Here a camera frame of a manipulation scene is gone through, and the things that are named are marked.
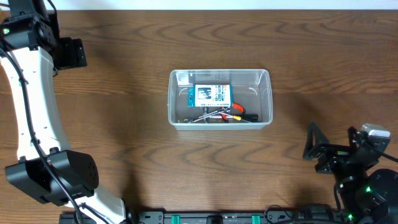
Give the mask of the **small claw hammer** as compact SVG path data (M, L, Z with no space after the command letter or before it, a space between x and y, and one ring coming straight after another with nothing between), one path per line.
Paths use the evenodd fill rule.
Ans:
M213 114L205 118L205 121L209 119L216 120L220 119L224 123L228 123L232 120L242 123L256 123L259 122L259 116L257 114L246 113L244 108L233 108L231 111L224 111L218 114Z

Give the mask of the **black yellow screwdriver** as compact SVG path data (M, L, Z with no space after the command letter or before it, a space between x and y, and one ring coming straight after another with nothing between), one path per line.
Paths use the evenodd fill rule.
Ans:
M222 113L221 118L223 121L226 121L227 119L233 119L233 120L244 122L244 123L258 123L259 122L259 117L257 114L232 115L232 114Z

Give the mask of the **red black pliers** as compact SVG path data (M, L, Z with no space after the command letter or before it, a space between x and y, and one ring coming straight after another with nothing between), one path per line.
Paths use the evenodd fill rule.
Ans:
M221 119L225 122L225 123L229 123L229 121L231 119L236 120L236 121L242 121L244 122L244 119L242 116L239 115L233 115L231 114L232 110L238 110L239 112L241 112L242 114L246 113L246 110L244 109L243 106L241 106L238 103L232 103L232 105L228 108L225 108L223 112L221 112Z

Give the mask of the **silver wrench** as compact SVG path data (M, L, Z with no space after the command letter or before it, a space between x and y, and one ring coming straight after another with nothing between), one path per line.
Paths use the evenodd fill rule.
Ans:
M197 118L186 118L186 119L184 119L184 122L185 123L195 123L197 121L206 120L210 116L215 116L217 114L221 114L222 112L230 112L230 111L231 111L231 108L221 108L221 109L218 109L218 110L216 110L214 112L207 113L205 115L199 116Z

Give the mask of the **blue white screwdriver box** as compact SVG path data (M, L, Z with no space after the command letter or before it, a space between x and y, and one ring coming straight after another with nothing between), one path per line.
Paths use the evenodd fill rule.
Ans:
M230 107L232 104L231 85L193 85L188 90L189 107Z

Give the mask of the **clear plastic container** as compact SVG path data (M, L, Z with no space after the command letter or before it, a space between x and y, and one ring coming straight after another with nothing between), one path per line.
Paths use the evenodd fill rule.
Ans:
M257 114L258 123L235 120L224 123L220 119L185 123L221 108L189 107L188 90L193 85L231 85L233 103L244 107L246 113ZM174 70L170 74L168 119L177 130L248 130L262 129L273 120L272 88L269 73L264 69L199 69Z

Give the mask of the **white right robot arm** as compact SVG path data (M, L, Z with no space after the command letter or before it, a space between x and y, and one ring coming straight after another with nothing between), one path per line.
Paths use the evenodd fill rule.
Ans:
M317 159L315 170L335 178L335 195L340 218L347 223L397 223L397 172L368 170L381 157L397 162L385 153L391 141L388 129L366 123L348 128L347 146L332 144L315 123L310 123L303 159Z

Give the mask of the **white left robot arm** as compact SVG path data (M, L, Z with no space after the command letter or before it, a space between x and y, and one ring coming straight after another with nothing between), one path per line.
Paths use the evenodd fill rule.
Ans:
M42 0L8 0L1 65L11 86L18 162L7 181L39 203L74 209L72 223L132 223L123 199L100 186L94 159L73 151L60 122L53 79L87 65L83 42L61 37L58 14Z

